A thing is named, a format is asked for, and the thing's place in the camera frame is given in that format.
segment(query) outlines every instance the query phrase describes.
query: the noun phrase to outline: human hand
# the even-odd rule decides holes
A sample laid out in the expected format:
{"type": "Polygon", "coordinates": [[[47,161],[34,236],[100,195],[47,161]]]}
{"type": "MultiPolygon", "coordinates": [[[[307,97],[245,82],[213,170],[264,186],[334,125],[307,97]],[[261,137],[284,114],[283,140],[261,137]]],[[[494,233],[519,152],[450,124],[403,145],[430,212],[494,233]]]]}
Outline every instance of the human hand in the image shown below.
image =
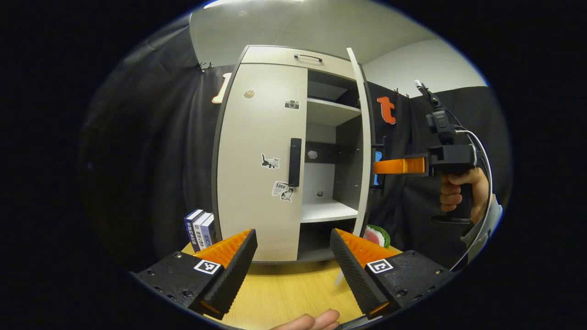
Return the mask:
{"type": "Polygon", "coordinates": [[[483,216],[487,205],[487,194],[489,193],[489,182],[481,168],[476,167],[461,176],[443,174],[440,186],[441,209],[444,212],[454,211],[457,205],[463,201],[461,196],[461,184],[470,183],[473,188],[473,206],[471,207],[471,221],[477,224],[483,216]]]}
{"type": "Polygon", "coordinates": [[[329,309],[326,312],[311,317],[309,314],[304,314],[299,318],[278,325],[271,330],[334,330],[339,326],[336,321],[340,317],[340,313],[334,309],[329,309]]]}

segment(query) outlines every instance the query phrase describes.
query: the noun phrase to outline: ceiling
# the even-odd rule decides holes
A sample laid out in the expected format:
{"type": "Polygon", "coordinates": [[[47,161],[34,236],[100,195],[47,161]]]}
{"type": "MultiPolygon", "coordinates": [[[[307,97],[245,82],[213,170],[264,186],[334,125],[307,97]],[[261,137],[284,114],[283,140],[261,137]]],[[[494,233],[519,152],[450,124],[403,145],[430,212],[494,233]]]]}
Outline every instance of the ceiling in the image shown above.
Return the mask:
{"type": "Polygon", "coordinates": [[[246,45],[282,45],[361,64],[411,43],[439,39],[389,7],[369,0],[240,0],[198,9],[190,33],[200,62],[235,64],[246,45]]]}

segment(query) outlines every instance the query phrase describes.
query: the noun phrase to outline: wooden table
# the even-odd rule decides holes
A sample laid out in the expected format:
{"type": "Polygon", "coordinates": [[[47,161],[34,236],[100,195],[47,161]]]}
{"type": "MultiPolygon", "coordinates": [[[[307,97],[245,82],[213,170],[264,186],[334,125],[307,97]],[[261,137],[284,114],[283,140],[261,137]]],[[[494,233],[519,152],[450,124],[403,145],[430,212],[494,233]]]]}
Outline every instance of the wooden table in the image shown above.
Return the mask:
{"type": "MultiPolygon", "coordinates": [[[[194,253],[191,243],[182,252],[194,253]]],[[[242,329],[269,330],[303,314],[317,316],[332,308],[340,312],[340,323],[351,321],[363,313],[348,283],[343,279],[335,285],[339,272],[336,260],[252,264],[230,311],[222,321],[212,319],[242,329]]]]}

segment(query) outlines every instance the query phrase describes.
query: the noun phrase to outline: cabinet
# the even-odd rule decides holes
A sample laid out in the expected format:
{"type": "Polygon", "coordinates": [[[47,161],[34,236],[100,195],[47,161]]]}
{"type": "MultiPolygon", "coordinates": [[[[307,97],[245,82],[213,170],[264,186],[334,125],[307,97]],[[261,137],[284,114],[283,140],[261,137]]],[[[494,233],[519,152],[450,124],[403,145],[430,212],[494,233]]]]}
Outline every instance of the cabinet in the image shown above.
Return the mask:
{"type": "Polygon", "coordinates": [[[365,227],[374,153],[361,67],[247,46],[222,100],[212,160],[217,239],[257,231],[254,262],[332,258],[330,231],[365,227]]]}

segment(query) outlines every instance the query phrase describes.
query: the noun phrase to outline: camera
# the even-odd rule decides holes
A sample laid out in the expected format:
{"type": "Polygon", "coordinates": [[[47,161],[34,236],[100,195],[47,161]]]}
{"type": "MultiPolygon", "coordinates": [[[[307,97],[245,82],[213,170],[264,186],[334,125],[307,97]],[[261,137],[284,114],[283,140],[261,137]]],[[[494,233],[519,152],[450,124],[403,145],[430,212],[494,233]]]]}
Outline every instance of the camera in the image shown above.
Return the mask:
{"type": "Polygon", "coordinates": [[[285,107],[288,109],[299,109],[299,102],[294,100],[285,101],[285,107]]]}

